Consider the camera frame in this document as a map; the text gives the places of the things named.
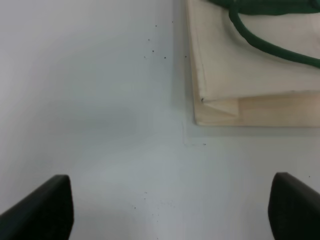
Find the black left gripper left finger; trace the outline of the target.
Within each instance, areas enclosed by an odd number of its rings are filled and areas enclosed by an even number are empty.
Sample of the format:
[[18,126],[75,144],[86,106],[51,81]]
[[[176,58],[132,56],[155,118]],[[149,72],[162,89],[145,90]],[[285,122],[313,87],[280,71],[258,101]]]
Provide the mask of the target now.
[[0,215],[2,240],[68,240],[74,204],[68,175],[54,175]]

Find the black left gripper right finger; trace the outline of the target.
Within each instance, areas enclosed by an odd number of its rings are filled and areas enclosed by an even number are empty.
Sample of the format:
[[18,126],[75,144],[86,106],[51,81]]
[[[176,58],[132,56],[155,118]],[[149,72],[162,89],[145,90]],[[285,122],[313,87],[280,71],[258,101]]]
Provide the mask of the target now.
[[320,238],[320,194],[287,172],[275,174],[268,202],[275,240]]

